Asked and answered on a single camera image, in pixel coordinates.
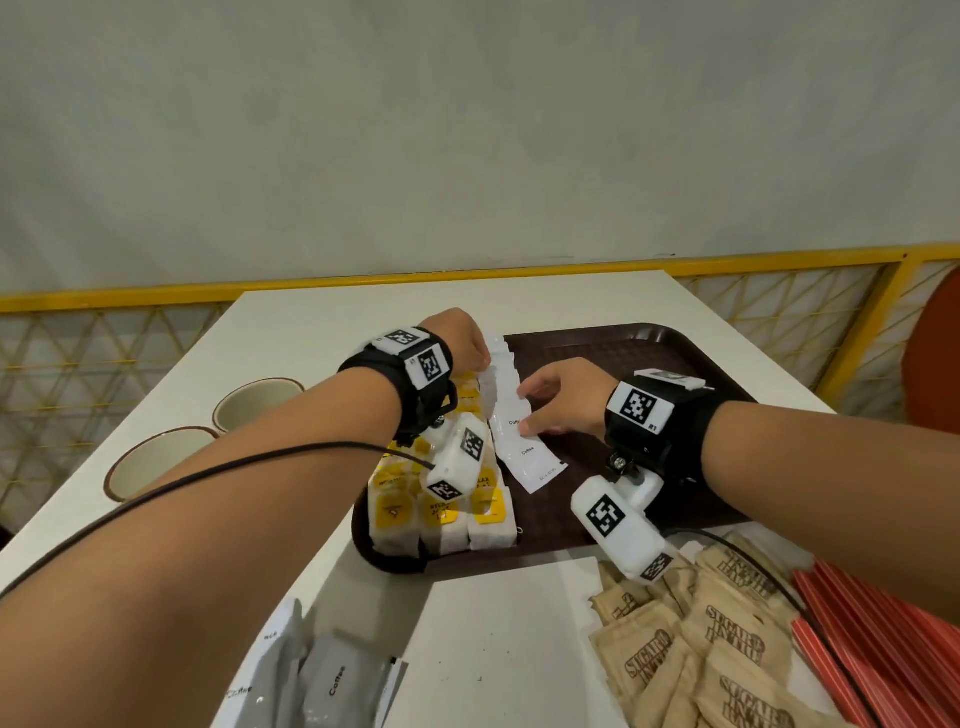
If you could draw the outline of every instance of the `forearm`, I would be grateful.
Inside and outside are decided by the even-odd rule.
[[[387,379],[349,370],[164,479],[309,442],[386,446],[399,418]],[[72,725],[208,725],[257,630],[377,459],[332,450],[224,473],[129,513],[63,554],[0,602],[0,714],[7,714],[0,722],[53,724],[65,704],[83,718]],[[77,679],[89,674],[97,679]],[[124,680],[130,674],[138,676],[133,685]]]
[[[960,622],[960,438],[746,402],[703,449],[710,487],[817,556]]]

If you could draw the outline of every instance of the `white bowl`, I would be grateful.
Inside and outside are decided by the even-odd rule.
[[[127,450],[107,472],[104,492],[111,500],[130,500],[161,475],[199,452],[220,435],[209,427],[177,427]]]
[[[232,432],[302,393],[302,384],[283,376],[252,381],[220,400],[213,410],[213,426],[221,432]]]

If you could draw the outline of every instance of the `black cable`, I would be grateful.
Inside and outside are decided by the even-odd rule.
[[[267,460],[276,460],[280,457],[289,457],[291,455],[299,455],[303,452],[312,452],[314,450],[320,449],[366,449],[373,452],[387,453],[390,455],[396,455],[397,457],[403,457],[407,460],[412,460],[418,465],[424,466],[427,470],[432,471],[434,466],[433,463],[428,462],[427,460],[420,460],[418,457],[414,457],[406,452],[400,452],[398,450],[382,448],[379,445],[371,445],[370,443],[357,443],[351,442],[349,440],[343,442],[335,443],[309,443],[307,445],[296,445],[292,448],[283,448],[270,450],[268,452],[259,452],[256,455],[248,455],[247,457],[241,457],[236,460],[230,460],[227,463],[221,463],[220,465],[215,465],[212,468],[207,468],[205,471],[200,471],[199,473],[193,473],[192,475],[187,475],[182,477],[180,480],[174,480],[172,483],[167,483],[166,485],[161,485],[159,488],[154,488],[152,491],[148,491],[140,497],[136,497],[133,500],[128,500],[123,505],[115,508],[114,510],[107,513],[105,516],[100,517],[93,523],[85,526],[84,528],[77,531],[66,541],[54,546],[54,548],[39,559],[37,559],[27,570],[17,576],[10,584],[7,585],[7,588],[0,592],[0,599],[8,595],[23,582],[33,576],[35,573],[43,569],[47,564],[56,559],[67,549],[75,546],[80,541],[85,539],[91,533],[96,531],[99,528],[103,528],[110,522],[116,521],[121,516],[130,513],[135,508],[139,508],[141,505],[149,503],[151,500],[156,500],[160,496],[166,496],[168,493],[173,493],[180,488],[184,488],[188,485],[192,485],[200,480],[206,480],[209,477],[214,475],[219,475],[221,473],[228,473],[229,471],[237,470],[238,468],[244,468],[248,465],[253,465],[255,463],[262,463]]]
[[[823,625],[820,624],[817,618],[813,616],[813,614],[800,602],[800,600],[790,593],[790,590],[780,583],[780,580],[777,579],[776,576],[770,573],[770,571],[764,568],[763,565],[761,565],[753,556],[739,546],[734,546],[726,539],[716,536],[709,531],[705,531],[702,528],[665,528],[662,531],[663,538],[669,538],[670,536],[675,536],[681,533],[690,533],[695,536],[703,536],[705,538],[712,539],[718,544],[723,544],[726,548],[734,551],[737,555],[754,567],[754,569],[768,578],[774,584],[774,586],[777,587],[777,591],[785,596],[786,600],[790,602],[790,606],[797,610],[800,616],[804,618],[806,623],[810,625],[810,629],[813,630],[813,634],[817,636],[817,639],[820,640],[821,644],[827,649],[830,659],[832,659],[837,667],[840,668],[844,678],[850,684],[850,687],[853,688],[853,692],[856,693],[857,699],[863,705],[864,710],[867,711],[867,715],[870,716],[870,720],[874,722],[876,728],[883,728],[883,721],[880,720],[880,716],[877,714],[874,704],[870,702],[870,698],[867,697],[867,693],[863,691],[863,689],[860,687],[860,684],[856,681],[856,678],[853,677],[852,673],[847,669],[847,666],[844,665],[843,660],[840,659],[840,655],[838,655],[836,650],[833,649],[833,645],[830,643],[830,640],[827,637],[827,632],[824,630]]]

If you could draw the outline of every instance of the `person's right hand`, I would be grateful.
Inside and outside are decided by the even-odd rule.
[[[520,435],[585,432],[600,440],[607,432],[604,412],[617,380],[586,359],[547,364],[520,384],[520,397],[550,400],[519,424]]]

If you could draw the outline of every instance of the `concrete wall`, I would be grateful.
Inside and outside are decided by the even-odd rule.
[[[960,238],[954,0],[5,0],[0,292]]]

